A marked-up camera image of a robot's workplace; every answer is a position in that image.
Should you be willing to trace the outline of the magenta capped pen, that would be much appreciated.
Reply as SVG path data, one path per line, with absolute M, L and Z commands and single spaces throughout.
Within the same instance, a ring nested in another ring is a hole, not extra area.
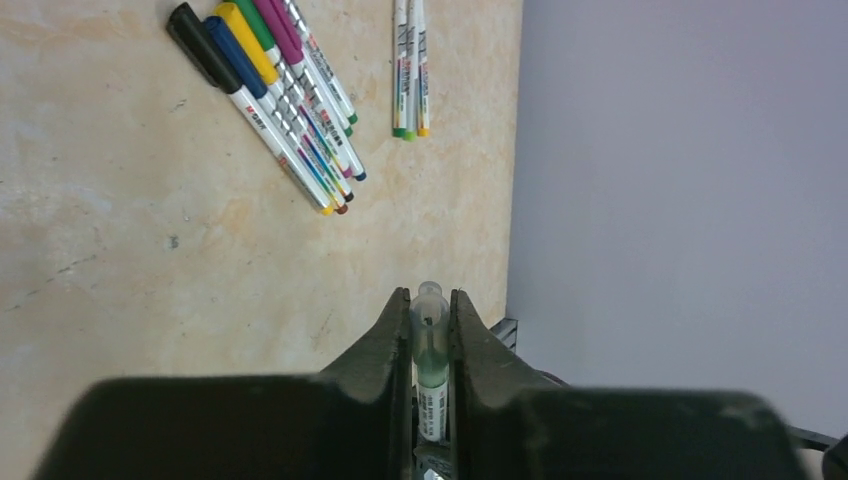
M 319 75 L 327 85 L 330 96 L 335 101 L 335 105 L 342 119 L 348 122 L 348 126 L 344 128 L 345 133 L 351 136 L 353 134 L 352 125 L 358 121 L 358 116 L 349 95 L 344 90 L 334 69 L 329 64 L 296 2 L 285 0 L 284 5 L 295 29 L 298 31 L 298 35 L 306 47 L 306 52 L 309 54 L 309 57 L 317 67 Z

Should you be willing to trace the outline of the clear capped pen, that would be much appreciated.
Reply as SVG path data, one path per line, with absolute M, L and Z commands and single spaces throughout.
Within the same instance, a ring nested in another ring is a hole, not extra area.
M 410 303 L 412 356 L 416 368 L 418 430 L 424 440 L 439 443 L 447 431 L 449 399 L 450 306 L 441 286 L 422 282 Z

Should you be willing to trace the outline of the purple capped pen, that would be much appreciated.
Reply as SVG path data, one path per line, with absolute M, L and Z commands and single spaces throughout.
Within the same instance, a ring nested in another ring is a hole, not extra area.
M 281 1 L 253 2 L 270 30 L 276 45 L 282 53 L 287 66 L 293 71 L 301 88 L 304 90 L 313 118 L 321 121 L 328 142 L 336 149 L 343 161 L 343 172 L 354 179 L 362 173 L 362 168 L 352 158 L 352 147 L 343 129 L 341 117 L 336 113 L 332 102 L 327 98 L 326 89 L 315 76 L 317 71 L 310 65 L 302 50 L 302 42 Z

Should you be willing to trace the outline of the dark green capped pen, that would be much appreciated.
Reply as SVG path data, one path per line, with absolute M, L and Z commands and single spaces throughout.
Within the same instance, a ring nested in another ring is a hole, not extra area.
M 407 2 L 405 0 L 394 1 L 393 15 L 393 136 L 403 138 L 406 134 L 406 93 L 405 62 L 406 62 L 406 29 L 407 29 Z

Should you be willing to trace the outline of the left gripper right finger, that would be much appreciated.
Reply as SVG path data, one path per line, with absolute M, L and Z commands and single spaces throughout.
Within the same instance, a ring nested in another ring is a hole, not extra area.
M 457 479 L 803 479 L 795 439 L 746 392 L 560 385 L 451 294 Z

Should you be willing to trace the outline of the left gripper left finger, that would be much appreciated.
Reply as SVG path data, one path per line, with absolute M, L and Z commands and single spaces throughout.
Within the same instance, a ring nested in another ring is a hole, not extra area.
M 111 378 L 72 406 L 38 479 L 406 479 L 410 294 L 316 373 Z

